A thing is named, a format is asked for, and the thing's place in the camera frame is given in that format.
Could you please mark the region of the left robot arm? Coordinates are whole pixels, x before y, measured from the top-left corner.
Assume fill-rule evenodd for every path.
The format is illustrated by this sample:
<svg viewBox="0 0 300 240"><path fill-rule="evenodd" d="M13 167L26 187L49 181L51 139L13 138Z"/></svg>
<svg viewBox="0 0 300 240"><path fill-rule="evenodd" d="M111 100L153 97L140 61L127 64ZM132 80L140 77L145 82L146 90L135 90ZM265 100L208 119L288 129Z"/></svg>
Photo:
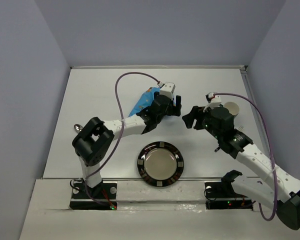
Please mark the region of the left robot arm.
<svg viewBox="0 0 300 240"><path fill-rule="evenodd" d="M98 196L102 190L101 169L105 164L100 162L113 141L115 146L105 163L116 151L121 138L131 135L143 135L154 130L165 116L181 115L182 97L175 100L155 93L150 106L122 120L102 121L98 117L91 118L72 141L72 146L79 157L82 169L83 191L90 199Z"/></svg>

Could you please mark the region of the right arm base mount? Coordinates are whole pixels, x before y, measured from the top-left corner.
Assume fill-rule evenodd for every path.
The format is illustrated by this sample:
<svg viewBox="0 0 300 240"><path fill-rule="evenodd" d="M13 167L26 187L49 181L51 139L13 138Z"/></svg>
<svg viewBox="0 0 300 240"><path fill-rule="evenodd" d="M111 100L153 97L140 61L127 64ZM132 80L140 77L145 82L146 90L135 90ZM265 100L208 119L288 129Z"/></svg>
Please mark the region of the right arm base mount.
<svg viewBox="0 0 300 240"><path fill-rule="evenodd" d="M204 183L207 210L253 210L254 201L234 192L230 184L221 181Z"/></svg>

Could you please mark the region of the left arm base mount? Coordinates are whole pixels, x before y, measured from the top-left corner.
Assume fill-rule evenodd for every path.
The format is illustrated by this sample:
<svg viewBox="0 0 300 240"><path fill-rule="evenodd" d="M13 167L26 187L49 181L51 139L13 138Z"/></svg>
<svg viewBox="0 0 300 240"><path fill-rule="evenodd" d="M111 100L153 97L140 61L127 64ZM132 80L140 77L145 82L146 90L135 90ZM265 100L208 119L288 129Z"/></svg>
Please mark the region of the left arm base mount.
<svg viewBox="0 0 300 240"><path fill-rule="evenodd" d="M94 188L85 186L82 179L72 179L69 182L71 210L115 211L117 210L117 188L115 181L103 181Z"/></svg>

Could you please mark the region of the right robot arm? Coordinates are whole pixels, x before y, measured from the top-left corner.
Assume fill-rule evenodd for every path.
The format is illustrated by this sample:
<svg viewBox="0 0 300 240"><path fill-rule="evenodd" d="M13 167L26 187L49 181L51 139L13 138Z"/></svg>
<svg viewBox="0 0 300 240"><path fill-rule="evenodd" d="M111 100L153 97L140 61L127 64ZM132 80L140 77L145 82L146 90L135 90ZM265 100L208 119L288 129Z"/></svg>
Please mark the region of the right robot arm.
<svg viewBox="0 0 300 240"><path fill-rule="evenodd" d="M234 116L218 106L209 110L193 106L182 120L188 129L206 130L218 142L219 148L247 168L261 181L243 176L220 183L225 196L234 193L250 197L267 208L275 207L281 222L292 230L300 229L300 180L285 172L234 126Z"/></svg>

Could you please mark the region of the blue space-print cloth napkin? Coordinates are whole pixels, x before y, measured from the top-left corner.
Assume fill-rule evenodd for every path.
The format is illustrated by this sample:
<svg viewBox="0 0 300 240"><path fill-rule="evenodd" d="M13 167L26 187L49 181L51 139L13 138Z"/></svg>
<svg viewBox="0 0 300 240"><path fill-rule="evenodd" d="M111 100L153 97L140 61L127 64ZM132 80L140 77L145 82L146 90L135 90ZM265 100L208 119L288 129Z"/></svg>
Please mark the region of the blue space-print cloth napkin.
<svg viewBox="0 0 300 240"><path fill-rule="evenodd" d="M133 109L131 110L129 117L137 116L137 113L139 113L142 109L148 107L153 102L156 95L159 95L160 88L159 87L151 87L147 91L145 91L137 103L134 105ZM176 97L174 97L173 94L173 101L174 104L176 102Z"/></svg>

